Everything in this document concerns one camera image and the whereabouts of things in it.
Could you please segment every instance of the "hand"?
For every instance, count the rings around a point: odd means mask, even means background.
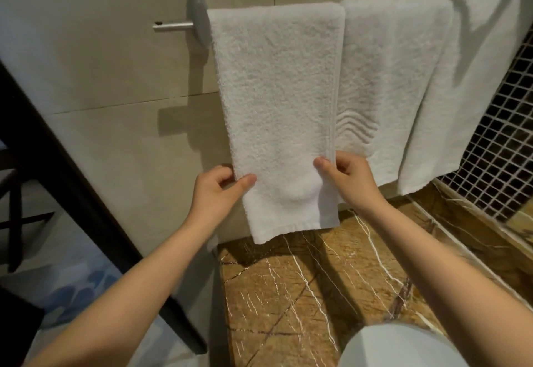
[[[335,156],[337,166],[323,157],[313,164],[335,183],[345,202],[362,214],[386,203],[366,159],[344,151],[337,151]]]
[[[233,186],[223,190],[225,186],[235,182],[230,166],[219,165],[200,173],[196,177],[191,209],[184,224],[201,226],[211,234],[226,218],[237,200],[253,187],[256,180],[256,175],[247,174]]]

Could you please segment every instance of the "brown marble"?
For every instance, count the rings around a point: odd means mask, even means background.
[[[533,304],[533,249],[528,243],[439,181],[411,197],[486,264],[501,285]]]
[[[506,224],[525,241],[533,245],[533,197]]]
[[[408,199],[392,203],[495,278]],[[376,232],[349,212],[341,215],[341,226],[330,230],[287,234],[263,245],[251,238],[220,245],[236,366],[336,366],[361,328],[390,321],[443,333]]]

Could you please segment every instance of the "bath towel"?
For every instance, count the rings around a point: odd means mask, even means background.
[[[378,186],[403,151],[449,31],[450,0],[344,0],[336,147],[368,158]]]
[[[338,225],[336,190],[313,166],[335,157],[344,10],[335,3],[215,9],[218,85],[254,242]]]
[[[454,20],[404,155],[398,193],[455,171],[533,21],[533,0],[452,0]]]

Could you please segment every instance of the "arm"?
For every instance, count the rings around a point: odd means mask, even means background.
[[[381,195],[368,162],[337,151],[315,166],[377,231],[470,365],[533,365],[533,313]]]
[[[255,175],[246,175],[223,190],[232,176],[231,168],[224,166],[198,175],[181,228],[74,319],[28,366],[126,365],[193,256],[256,181]]]

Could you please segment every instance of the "white toilet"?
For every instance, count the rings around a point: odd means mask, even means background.
[[[451,342],[417,326],[367,326],[352,337],[339,367],[468,367]]]

